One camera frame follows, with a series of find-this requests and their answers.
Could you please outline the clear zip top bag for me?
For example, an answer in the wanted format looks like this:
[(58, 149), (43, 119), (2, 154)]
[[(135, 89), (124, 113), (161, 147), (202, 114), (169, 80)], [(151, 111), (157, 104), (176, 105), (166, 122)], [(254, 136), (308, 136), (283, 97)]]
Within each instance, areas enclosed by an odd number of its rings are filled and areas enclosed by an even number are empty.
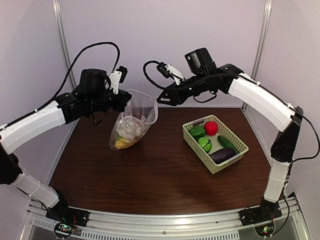
[(157, 98), (136, 89), (127, 90), (131, 99), (118, 115), (112, 129), (109, 147), (114, 151), (127, 149), (140, 141), (158, 120)]

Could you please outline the white toy cauliflower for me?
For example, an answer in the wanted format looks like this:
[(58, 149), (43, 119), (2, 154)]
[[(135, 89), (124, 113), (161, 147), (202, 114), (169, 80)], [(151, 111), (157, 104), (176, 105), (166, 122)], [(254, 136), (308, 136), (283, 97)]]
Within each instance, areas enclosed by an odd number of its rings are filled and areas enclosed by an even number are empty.
[(121, 119), (116, 123), (116, 132), (118, 135), (129, 141), (140, 138), (144, 131), (144, 126), (133, 118)]

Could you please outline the yellow toy pepper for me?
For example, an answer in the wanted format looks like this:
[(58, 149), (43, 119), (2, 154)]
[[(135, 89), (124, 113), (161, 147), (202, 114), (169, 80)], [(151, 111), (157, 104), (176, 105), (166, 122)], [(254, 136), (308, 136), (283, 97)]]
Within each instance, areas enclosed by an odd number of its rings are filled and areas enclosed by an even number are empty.
[(116, 140), (115, 144), (114, 144), (114, 146), (117, 150), (129, 148), (131, 145), (132, 145), (132, 142), (125, 139), (125, 138), (120, 138), (120, 139)]

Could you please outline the green toy cabbage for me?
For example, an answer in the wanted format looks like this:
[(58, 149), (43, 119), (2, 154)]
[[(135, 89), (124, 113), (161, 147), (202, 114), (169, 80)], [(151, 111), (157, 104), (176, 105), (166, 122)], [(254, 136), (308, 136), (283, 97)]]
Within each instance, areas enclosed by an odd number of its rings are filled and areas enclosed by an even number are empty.
[(209, 153), (212, 149), (212, 142), (207, 137), (200, 137), (198, 139), (198, 144), (206, 153)]

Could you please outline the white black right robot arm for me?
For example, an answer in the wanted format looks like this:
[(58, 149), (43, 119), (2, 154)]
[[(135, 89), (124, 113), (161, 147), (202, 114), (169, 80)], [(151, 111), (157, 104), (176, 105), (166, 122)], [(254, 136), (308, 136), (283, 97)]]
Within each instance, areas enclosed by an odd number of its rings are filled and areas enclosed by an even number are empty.
[(218, 91), (237, 98), (267, 118), (278, 130), (271, 146), (271, 170), (264, 196), (255, 208), (259, 220), (268, 220), (277, 209), (277, 203), (289, 180), (301, 129), (303, 111), (294, 108), (254, 81), (243, 70), (233, 64), (216, 66), (206, 48), (187, 53), (185, 60), (193, 76), (185, 79), (171, 64), (160, 62), (156, 69), (174, 83), (162, 88), (157, 102), (169, 106), (183, 104), (190, 97), (197, 97), (207, 91)]

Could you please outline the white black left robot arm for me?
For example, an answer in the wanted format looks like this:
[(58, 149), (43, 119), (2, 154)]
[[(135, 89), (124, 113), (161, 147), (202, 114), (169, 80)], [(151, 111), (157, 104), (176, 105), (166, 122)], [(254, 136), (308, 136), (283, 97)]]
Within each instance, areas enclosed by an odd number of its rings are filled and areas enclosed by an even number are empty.
[(61, 222), (69, 221), (72, 211), (62, 194), (22, 170), (14, 152), (35, 137), (81, 117), (91, 118), (96, 112), (106, 113), (109, 109), (122, 113), (132, 98), (130, 93), (119, 89), (127, 73), (123, 66), (110, 75), (101, 69), (84, 69), (79, 85), (72, 92), (55, 96), (44, 108), (1, 126), (0, 183), (12, 185), (37, 199)]

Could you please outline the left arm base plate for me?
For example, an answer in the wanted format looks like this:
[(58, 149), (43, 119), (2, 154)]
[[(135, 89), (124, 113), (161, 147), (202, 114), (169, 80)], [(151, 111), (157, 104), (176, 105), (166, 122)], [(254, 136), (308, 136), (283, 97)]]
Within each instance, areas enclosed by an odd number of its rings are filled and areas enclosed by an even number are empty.
[(45, 215), (48, 219), (56, 220), (72, 226), (86, 227), (89, 212), (72, 207), (49, 208)]

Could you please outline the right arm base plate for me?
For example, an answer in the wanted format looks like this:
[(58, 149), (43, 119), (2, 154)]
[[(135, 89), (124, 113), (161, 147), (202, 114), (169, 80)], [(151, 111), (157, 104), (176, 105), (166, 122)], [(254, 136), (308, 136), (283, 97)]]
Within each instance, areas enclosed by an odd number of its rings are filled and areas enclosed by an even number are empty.
[(242, 226), (255, 225), (272, 221), (281, 217), (282, 211), (278, 203), (246, 207), (238, 212)]

